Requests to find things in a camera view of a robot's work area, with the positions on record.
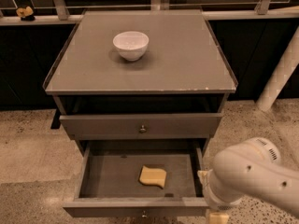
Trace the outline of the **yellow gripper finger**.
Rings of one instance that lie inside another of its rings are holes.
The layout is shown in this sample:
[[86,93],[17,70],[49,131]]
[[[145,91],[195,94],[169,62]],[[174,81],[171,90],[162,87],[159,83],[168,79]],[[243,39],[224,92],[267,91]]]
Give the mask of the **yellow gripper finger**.
[[227,224],[229,217],[227,213],[208,209],[206,211],[206,224]]
[[198,171],[197,175],[200,179],[201,184],[204,185],[206,183],[207,171]]

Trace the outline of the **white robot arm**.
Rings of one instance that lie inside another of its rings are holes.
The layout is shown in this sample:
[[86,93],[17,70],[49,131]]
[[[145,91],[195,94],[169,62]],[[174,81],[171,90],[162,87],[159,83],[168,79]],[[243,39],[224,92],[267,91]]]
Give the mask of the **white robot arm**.
[[262,137],[219,152],[208,171],[199,171],[203,195],[214,216],[224,215],[245,195],[299,217],[299,172],[281,165],[278,148]]

